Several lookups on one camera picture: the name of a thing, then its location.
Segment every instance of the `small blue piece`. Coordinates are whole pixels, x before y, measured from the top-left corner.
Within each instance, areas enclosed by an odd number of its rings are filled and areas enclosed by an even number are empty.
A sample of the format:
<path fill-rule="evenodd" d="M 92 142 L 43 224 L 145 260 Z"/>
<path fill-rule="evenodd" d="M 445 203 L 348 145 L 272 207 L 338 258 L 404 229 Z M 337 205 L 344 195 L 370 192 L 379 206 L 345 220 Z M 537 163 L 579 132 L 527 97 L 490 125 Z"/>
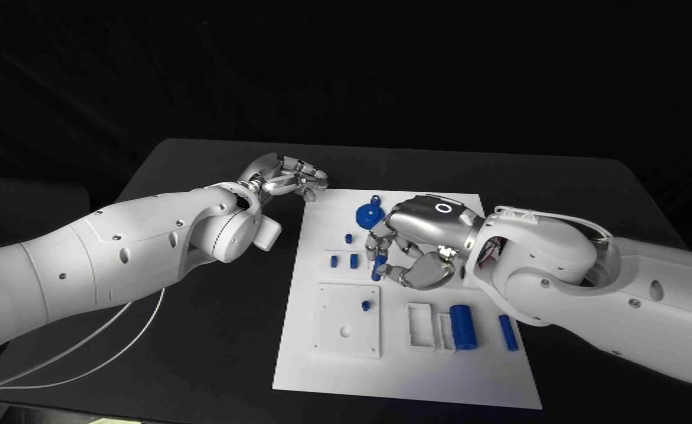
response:
<path fill-rule="evenodd" d="M 475 331 L 472 329 L 471 308 L 461 305 L 451 306 L 449 319 L 456 351 L 475 349 L 478 342 L 475 341 Z"/>
<path fill-rule="evenodd" d="M 374 258 L 374 264 L 371 265 L 371 276 L 370 276 L 370 277 L 371 277 L 371 280 L 373 280 L 374 282 L 377 282 L 379 279 L 381 278 L 381 276 L 377 274 L 377 267 L 379 267 L 381 264 L 384 264 L 384 262 L 386 262 L 386 257 L 384 257 L 384 256 L 377 256 L 377 257 Z"/>
<path fill-rule="evenodd" d="M 384 211 L 379 207 L 381 199 L 377 195 L 371 196 L 370 203 L 361 205 L 355 211 L 355 222 L 363 229 L 371 229 L 374 224 L 384 217 Z"/>
<path fill-rule="evenodd" d="M 517 351 L 518 345 L 515 344 L 514 331 L 511 330 L 511 321 L 508 316 L 500 316 L 501 333 L 504 334 L 504 342 L 507 343 L 507 351 Z"/>

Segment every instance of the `white cable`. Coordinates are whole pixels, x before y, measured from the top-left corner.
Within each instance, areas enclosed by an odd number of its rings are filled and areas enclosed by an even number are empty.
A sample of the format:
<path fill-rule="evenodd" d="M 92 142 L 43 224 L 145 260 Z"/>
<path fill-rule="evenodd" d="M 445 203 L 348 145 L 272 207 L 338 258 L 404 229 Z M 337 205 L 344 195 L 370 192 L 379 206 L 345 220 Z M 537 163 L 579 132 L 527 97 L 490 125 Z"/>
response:
<path fill-rule="evenodd" d="M 579 217 L 564 216 L 562 214 L 550 214 L 549 212 L 530 211 L 527 209 L 517 209 L 517 208 L 508 207 L 508 206 L 497 206 L 494 208 L 495 213 L 500 213 L 504 210 L 517 211 L 517 212 L 523 212 L 523 213 L 528 212 L 536 216 L 553 217 L 554 219 L 563 219 L 564 221 L 576 222 L 577 224 L 589 227 L 593 231 L 596 231 L 603 238 L 612 237 L 612 234 L 608 232 L 608 230 L 603 227 L 601 227 L 593 222 L 586 221 L 585 219 L 580 219 Z"/>
<path fill-rule="evenodd" d="M 100 363 L 96 367 L 93 367 L 90 370 L 87 370 L 83 374 L 79 374 L 76 377 L 71 377 L 70 379 L 66 379 L 64 381 L 51 382 L 50 384 L 40 384 L 40 385 L 35 385 L 35 386 L 1 386 L 0 390 L 43 389 L 45 387 L 58 386 L 61 384 L 66 384 L 67 382 L 76 381 L 82 377 L 87 376 L 93 372 L 96 372 L 102 367 L 105 367 L 123 354 L 123 352 L 129 349 L 129 347 L 133 345 L 133 343 L 139 339 L 141 335 L 144 334 L 144 331 L 146 330 L 148 325 L 151 324 L 151 321 L 154 320 L 155 313 L 158 312 L 158 307 L 161 306 L 162 292 L 164 291 L 165 291 L 165 288 L 161 289 L 161 294 L 158 295 L 158 302 L 155 303 L 154 312 L 151 312 L 151 316 L 148 318 L 146 323 L 144 324 L 144 327 L 139 330 L 139 333 L 136 334 L 136 336 L 133 336 L 133 339 L 129 341 L 129 344 L 119 350 L 119 352 L 103 363 Z"/>
<path fill-rule="evenodd" d="M 2 386 L 11 381 L 15 381 L 20 377 L 24 377 L 27 374 L 30 374 L 31 372 L 35 372 L 38 369 L 43 369 L 48 364 L 51 364 L 54 361 L 61 359 L 67 354 L 70 354 L 71 351 L 76 351 L 76 349 L 79 349 L 90 341 L 90 339 L 93 339 L 93 337 L 96 337 L 97 334 L 100 334 L 100 332 L 107 328 L 107 326 L 115 322 L 115 320 L 118 319 L 120 314 L 125 312 L 131 304 L 132 303 L 129 302 L 126 306 L 112 316 L 109 321 L 64 352 L 60 352 L 60 354 L 57 354 L 54 357 L 51 357 L 47 361 L 40 363 L 37 366 L 33 366 L 31 368 L 28 368 L 24 372 L 15 374 L 14 376 L 0 381 L 0 386 Z"/>

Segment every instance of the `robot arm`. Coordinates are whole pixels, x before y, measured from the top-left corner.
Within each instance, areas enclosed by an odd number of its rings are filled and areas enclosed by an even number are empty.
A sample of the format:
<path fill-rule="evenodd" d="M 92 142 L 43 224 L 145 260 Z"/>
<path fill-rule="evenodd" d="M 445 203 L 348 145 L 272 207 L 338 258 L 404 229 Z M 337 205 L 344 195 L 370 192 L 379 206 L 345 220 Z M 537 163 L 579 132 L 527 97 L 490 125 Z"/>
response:
<path fill-rule="evenodd" d="M 314 200 L 327 176 L 268 154 L 237 182 L 113 204 L 31 241 L 0 248 L 0 343 L 48 322 L 118 306 L 201 264 L 268 251 L 280 232 L 262 215 L 272 195 Z"/>
<path fill-rule="evenodd" d="M 377 275 L 432 289 L 458 268 L 464 286 L 524 324 L 559 325 L 602 351 L 692 382 L 692 253 L 612 237 L 566 216 L 498 207 L 482 219 L 436 196 L 397 204 L 371 229 L 366 252 L 376 263 L 393 241 L 416 261 L 379 265 Z M 423 254 L 415 243 L 436 250 Z"/>

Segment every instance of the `black table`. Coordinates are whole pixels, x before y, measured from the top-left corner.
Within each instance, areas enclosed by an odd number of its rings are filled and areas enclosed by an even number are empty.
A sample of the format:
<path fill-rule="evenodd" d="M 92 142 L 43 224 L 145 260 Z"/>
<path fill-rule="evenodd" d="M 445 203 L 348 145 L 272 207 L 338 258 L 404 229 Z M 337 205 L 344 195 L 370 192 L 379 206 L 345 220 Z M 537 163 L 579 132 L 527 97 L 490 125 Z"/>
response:
<path fill-rule="evenodd" d="M 478 193 L 485 212 L 508 204 L 579 216 L 615 235 L 683 247 L 631 172 L 602 159 L 171 139 L 119 200 L 234 180 L 270 151 L 322 168 L 332 188 Z M 283 232 L 270 253 L 252 247 L 236 262 L 203 266 L 168 288 L 148 332 L 110 365 L 64 386 L 0 391 L 0 401 L 184 423 L 686 420 L 692 385 L 596 351 L 554 326 L 520 326 L 543 411 L 273 391 L 301 209 L 295 195 L 273 200 L 266 214 Z M 64 379 L 109 357 L 155 300 L 138 301 L 102 336 L 22 383 Z M 74 316 L 15 339 L 0 374 L 56 354 L 112 313 Z"/>

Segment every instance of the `black curtain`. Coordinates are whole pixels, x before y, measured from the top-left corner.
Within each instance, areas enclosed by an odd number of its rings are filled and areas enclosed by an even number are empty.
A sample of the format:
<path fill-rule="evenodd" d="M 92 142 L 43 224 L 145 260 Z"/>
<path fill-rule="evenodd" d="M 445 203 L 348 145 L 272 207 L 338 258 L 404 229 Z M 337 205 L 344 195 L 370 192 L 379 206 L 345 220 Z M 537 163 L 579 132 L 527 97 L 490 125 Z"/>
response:
<path fill-rule="evenodd" d="M 603 157 L 690 242 L 687 13 L 688 0 L 1 0 L 0 172 L 80 181 L 99 206 L 168 137 Z"/>

